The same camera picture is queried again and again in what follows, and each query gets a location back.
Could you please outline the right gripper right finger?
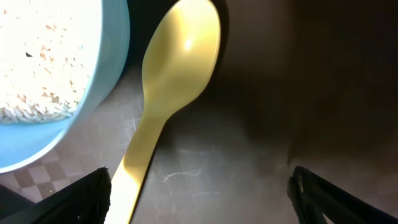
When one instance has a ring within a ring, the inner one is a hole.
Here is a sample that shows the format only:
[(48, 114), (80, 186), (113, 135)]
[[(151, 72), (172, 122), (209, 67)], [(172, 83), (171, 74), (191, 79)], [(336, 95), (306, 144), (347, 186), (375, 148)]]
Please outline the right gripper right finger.
[(397, 224), (397, 218), (345, 192), (310, 170), (297, 166), (287, 195), (300, 224)]

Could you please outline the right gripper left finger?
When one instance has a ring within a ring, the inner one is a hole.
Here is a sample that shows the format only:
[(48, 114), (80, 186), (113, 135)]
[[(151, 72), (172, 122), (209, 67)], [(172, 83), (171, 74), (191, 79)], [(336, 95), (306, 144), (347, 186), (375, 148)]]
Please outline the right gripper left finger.
[(111, 178), (101, 167), (61, 191), (34, 203), (1, 187), (1, 223), (104, 223), (109, 210)]

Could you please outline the light blue bowl with rice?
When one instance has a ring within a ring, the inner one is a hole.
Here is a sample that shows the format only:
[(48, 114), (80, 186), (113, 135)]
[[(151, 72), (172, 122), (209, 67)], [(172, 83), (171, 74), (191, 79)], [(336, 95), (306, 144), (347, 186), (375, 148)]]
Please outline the light blue bowl with rice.
[(126, 0), (78, 1), (78, 29), (88, 53), (89, 82), (75, 114), (39, 124), (1, 126), (1, 172), (24, 167), (51, 151), (71, 127), (87, 117), (111, 92), (122, 74), (130, 41)]

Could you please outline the pile of white rice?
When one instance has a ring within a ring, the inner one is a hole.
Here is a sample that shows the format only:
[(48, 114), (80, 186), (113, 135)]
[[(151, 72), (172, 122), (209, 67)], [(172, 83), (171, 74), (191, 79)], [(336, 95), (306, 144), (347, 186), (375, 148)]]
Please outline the pile of white rice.
[(1, 124), (71, 118), (100, 47), (102, 2), (1, 0)]

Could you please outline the yellow plastic spoon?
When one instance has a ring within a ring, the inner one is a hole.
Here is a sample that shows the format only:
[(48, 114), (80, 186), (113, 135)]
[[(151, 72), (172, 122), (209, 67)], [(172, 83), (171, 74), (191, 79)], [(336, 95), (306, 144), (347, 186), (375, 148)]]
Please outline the yellow plastic spoon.
[(105, 223), (129, 223), (166, 121), (206, 88), (219, 54), (221, 25), (207, 0), (176, 2), (157, 26), (142, 62), (144, 110), (111, 181)]

